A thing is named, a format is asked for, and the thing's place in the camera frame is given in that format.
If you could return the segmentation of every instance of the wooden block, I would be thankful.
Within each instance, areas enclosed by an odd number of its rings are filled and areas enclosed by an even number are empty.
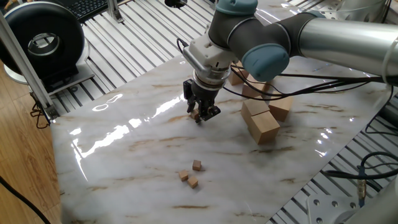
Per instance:
[[[267,111],[269,111],[269,107],[267,106],[267,103],[265,101],[249,99],[243,101],[241,115],[243,117],[243,120],[248,123],[250,122],[252,116],[265,113]]]
[[[198,179],[197,179],[196,177],[190,177],[190,178],[188,179],[188,185],[189,185],[192,189],[194,189],[194,188],[197,187],[197,185],[198,185]]]
[[[278,121],[284,122],[286,120],[287,114],[292,106],[293,98],[287,97],[281,100],[275,100],[269,102],[269,110],[274,118]]]
[[[194,160],[193,164],[192,164],[192,169],[196,170],[196,171],[200,171],[200,168],[201,168],[201,162]]]
[[[238,62],[236,66],[243,67],[241,62]],[[233,69],[235,69],[239,74],[242,74],[244,78],[247,78],[249,76],[249,72],[246,71],[245,69],[240,69],[240,70],[238,68],[233,68]],[[237,75],[235,75],[234,72],[231,72],[231,74],[228,77],[228,80],[231,85],[238,85],[243,83],[242,79],[240,79]]]
[[[178,172],[178,176],[180,176],[181,181],[186,181],[188,180],[188,171],[182,170]]]
[[[260,83],[257,80],[255,80],[252,75],[248,76],[248,81],[255,82],[255,83],[250,83],[250,84],[259,90],[268,91],[268,89],[269,89],[269,85],[266,85],[266,82]],[[257,96],[261,96],[261,93],[257,92],[256,90],[253,90],[252,88],[250,88],[250,86],[248,84],[245,83],[245,84],[243,84],[242,95],[250,96],[250,97],[257,97]]]
[[[280,128],[270,111],[252,116],[247,124],[257,144],[264,144],[275,139]]]
[[[198,111],[198,109],[194,109],[194,110],[191,112],[191,118],[194,119],[194,120],[199,119],[199,111]]]

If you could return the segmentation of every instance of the keyboard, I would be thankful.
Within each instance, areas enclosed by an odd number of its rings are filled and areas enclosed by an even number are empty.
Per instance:
[[[83,23],[88,19],[108,9],[107,0],[80,0],[66,7],[71,11],[79,22]]]

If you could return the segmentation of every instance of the white marble surface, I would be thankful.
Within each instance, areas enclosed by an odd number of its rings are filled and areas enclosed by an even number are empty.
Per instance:
[[[268,14],[284,10],[267,7]],[[305,58],[293,58],[285,72],[366,75]],[[276,140],[258,146],[239,112],[243,99],[224,90],[216,98],[221,114],[201,125],[188,118],[182,83],[191,74],[177,57],[51,125],[65,219],[265,223],[387,99],[383,84],[296,96]],[[274,83],[290,92],[319,82],[278,77]],[[203,171],[192,171],[194,159]],[[179,180],[182,169],[197,177],[196,189]]]

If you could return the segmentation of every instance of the wooden floor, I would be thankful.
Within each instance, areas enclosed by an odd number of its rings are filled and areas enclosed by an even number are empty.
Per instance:
[[[0,175],[36,205],[52,224],[60,223],[60,194],[50,128],[37,129],[34,101],[25,85],[12,81],[0,62]],[[0,185],[0,224],[42,223]]]

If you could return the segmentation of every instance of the robotic arm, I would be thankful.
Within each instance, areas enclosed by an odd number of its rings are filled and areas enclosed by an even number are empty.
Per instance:
[[[302,56],[381,75],[386,52],[398,37],[389,24],[336,21],[317,12],[304,12],[263,26],[254,17],[257,0],[220,0],[208,32],[184,47],[183,56],[195,69],[184,82],[188,113],[198,103],[199,119],[220,109],[218,91],[231,73],[231,63],[243,67],[260,82],[281,74],[289,58]],[[387,74],[398,74],[398,49],[392,49]]]

